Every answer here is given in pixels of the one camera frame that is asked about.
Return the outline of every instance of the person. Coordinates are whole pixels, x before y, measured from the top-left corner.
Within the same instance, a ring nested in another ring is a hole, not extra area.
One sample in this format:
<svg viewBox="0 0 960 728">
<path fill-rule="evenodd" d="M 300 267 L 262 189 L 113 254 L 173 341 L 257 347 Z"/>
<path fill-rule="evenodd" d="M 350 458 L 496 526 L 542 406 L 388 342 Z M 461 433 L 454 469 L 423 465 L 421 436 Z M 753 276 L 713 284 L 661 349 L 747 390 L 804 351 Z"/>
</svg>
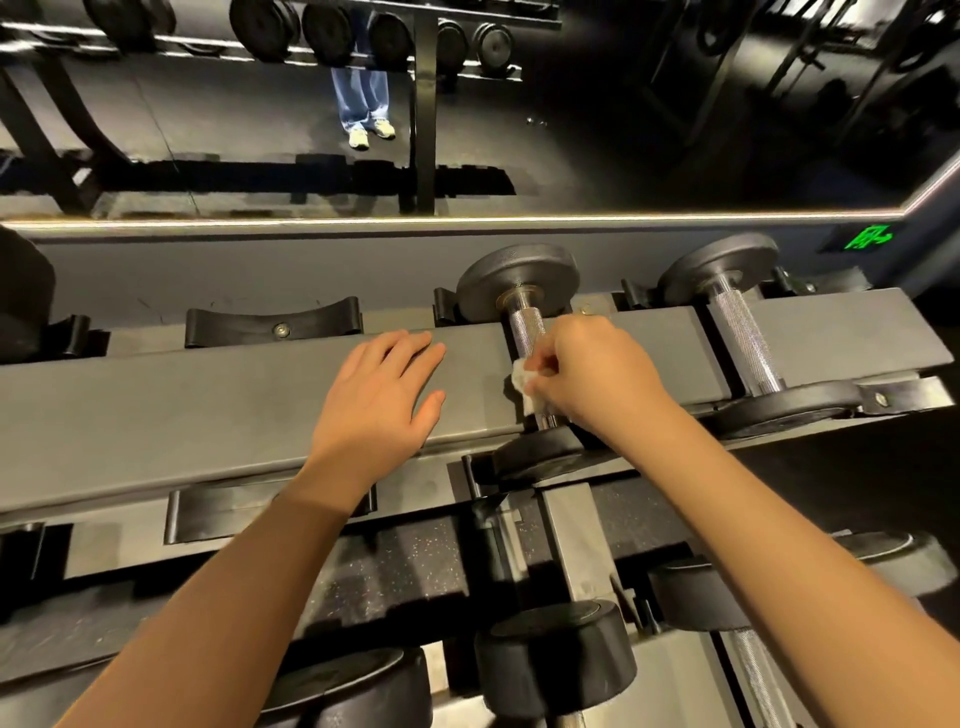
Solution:
<svg viewBox="0 0 960 728">
<path fill-rule="evenodd" d="M 444 393 L 429 332 L 360 344 L 299 474 L 200 568 L 60 728 L 252 726 L 340 529 L 424 444 Z M 960 643 L 767 488 L 672 401 L 603 317 L 559 318 L 526 362 L 544 397 L 652 480 L 708 548 L 821 728 L 960 726 Z"/>
<path fill-rule="evenodd" d="M 370 54 L 370 35 L 367 27 L 370 13 L 358 8 L 349 12 L 350 24 L 357 39 L 357 52 Z M 390 88 L 386 71 L 358 68 L 331 68 L 333 90 L 337 94 L 340 123 L 347 133 L 350 149 L 365 152 L 370 149 L 367 130 L 381 139 L 395 139 L 396 129 L 390 123 Z"/>
</svg>

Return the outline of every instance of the blue jeans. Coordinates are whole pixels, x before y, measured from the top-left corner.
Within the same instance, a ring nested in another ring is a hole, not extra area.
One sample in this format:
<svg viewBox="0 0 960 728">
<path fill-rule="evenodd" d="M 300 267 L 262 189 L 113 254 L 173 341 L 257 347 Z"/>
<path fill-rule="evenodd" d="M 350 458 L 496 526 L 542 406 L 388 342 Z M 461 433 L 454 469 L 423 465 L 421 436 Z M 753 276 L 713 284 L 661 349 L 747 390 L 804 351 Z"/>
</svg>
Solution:
<svg viewBox="0 0 960 728">
<path fill-rule="evenodd" d="M 367 25 L 370 13 L 350 11 L 350 23 L 357 39 L 357 53 L 370 52 Z M 333 89 L 337 93 L 337 110 L 344 131 L 356 127 L 372 127 L 377 119 L 386 119 L 390 109 L 390 91 L 385 71 L 367 71 L 356 68 L 332 68 Z"/>
</svg>

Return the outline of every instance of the exit sign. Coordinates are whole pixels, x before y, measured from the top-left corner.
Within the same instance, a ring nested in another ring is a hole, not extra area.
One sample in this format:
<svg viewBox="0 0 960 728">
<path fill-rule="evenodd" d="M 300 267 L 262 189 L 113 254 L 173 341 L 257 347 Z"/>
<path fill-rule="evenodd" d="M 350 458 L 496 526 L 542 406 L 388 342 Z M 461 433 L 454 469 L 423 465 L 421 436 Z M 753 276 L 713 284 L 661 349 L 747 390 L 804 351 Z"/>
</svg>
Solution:
<svg viewBox="0 0 960 728">
<path fill-rule="evenodd" d="M 897 223 L 875 225 L 841 225 L 821 253 L 871 253 L 892 243 L 899 229 Z"/>
</svg>

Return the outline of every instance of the weight plate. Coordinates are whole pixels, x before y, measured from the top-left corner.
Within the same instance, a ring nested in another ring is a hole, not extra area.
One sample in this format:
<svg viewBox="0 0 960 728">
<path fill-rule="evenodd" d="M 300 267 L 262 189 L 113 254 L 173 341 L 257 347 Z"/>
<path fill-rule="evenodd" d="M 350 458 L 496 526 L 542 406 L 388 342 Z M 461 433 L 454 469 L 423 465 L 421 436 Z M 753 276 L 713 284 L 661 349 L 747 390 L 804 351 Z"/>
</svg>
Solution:
<svg viewBox="0 0 960 728">
<path fill-rule="evenodd" d="M 957 577 L 943 547 L 927 533 L 854 533 L 835 540 L 907 596 L 932 594 Z M 704 556 L 657 567 L 649 576 L 663 620 L 675 629 L 728 632 L 751 626 L 720 572 Z"/>
<path fill-rule="evenodd" d="M 308 5 L 303 9 L 302 25 L 303 36 L 317 61 L 334 67 L 349 63 L 356 37 L 346 10 L 332 5 Z"/>
<path fill-rule="evenodd" d="M 459 23 L 441 20 L 437 31 L 437 73 L 456 76 L 464 70 L 470 46 Z"/>
<path fill-rule="evenodd" d="M 599 439 L 580 427 L 561 425 L 528 432 L 493 451 L 493 473 L 508 483 L 528 484 L 573 473 L 616 457 Z"/>
<path fill-rule="evenodd" d="M 722 439 L 756 437 L 842 417 L 861 402 L 852 382 L 821 381 L 736 401 L 705 418 L 704 425 Z"/>
<path fill-rule="evenodd" d="M 385 71 L 406 71 L 414 52 L 410 31 L 391 12 L 378 12 L 370 23 L 370 48 L 378 68 Z"/>
<path fill-rule="evenodd" d="M 630 638 L 612 602 L 521 612 L 477 635 L 484 702 L 496 716 L 565 716 L 621 694 L 636 677 Z"/>
<path fill-rule="evenodd" d="M 957 578 L 957 568 L 928 533 L 853 533 L 837 543 L 907 596 L 939 592 Z"/>
<path fill-rule="evenodd" d="M 258 61 L 283 63 L 290 55 L 289 18 L 276 0 L 232 0 L 230 27 Z"/>
<path fill-rule="evenodd" d="M 287 41 L 287 44 L 296 45 L 300 42 L 300 16 L 297 15 L 297 9 L 288 0 L 275 0 L 275 2 L 280 14 L 283 15 L 283 22 L 287 31 L 290 33 L 290 40 Z"/>
<path fill-rule="evenodd" d="M 428 728 L 433 715 L 423 650 L 375 649 L 283 675 L 257 724 L 307 713 L 315 728 Z"/>
<path fill-rule="evenodd" d="M 141 0 L 84 0 L 86 14 L 123 53 L 151 53 L 154 19 Z"/>
<path fill-rule="evenodd" d="M 660 277 L 660 299 L 666 305 L 692 303 L 708 280 L 723 273 L 733 274 L 736 287 L 748 291 L 770 275 L 779 255 L 773 238 L 760 232 L 725 237 L 671 265 Z"/>
<path fill-rule="evenodd" d="M 177 29 L 177 14 L 170 0 L 146 0 L 155 36 L 171 36 Z"/>
<path fill-rule="evenodd" d="M 485 24 L 477 29 L 474 40 L 484 72 L 492 76 L 505 74 L 514 55 L 514 36 L 510 30 L 502 25 Z"/>
<path fill-rule="evenodd" d="M 580 287 L 580 273 L 573 255 L 559 245 L 534 243 L 501 248 L 484 255 L 460 276 L 460 315 L 472 324 L 499 321 L 497 300 L 520 285 L 538 288 L 540 313 L 556 316 Z"/>
</svg>

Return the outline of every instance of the right hand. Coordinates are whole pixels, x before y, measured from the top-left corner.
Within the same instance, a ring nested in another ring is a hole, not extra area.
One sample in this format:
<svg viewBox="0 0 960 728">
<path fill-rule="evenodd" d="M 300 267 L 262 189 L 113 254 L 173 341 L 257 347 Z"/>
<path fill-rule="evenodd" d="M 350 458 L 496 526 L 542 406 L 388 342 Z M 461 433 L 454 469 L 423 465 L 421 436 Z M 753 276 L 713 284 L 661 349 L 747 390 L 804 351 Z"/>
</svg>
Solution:
<svg viewBox="0 0 960 728">
<path fill-rule="evenodd" d="M 605 316 L 558 318 L 537 341 L 526 369 L 540 375 L 527 393 L 543 397 L 608 445 L 622 425 L 677 406 L 647 352 Z"/>
</svg>

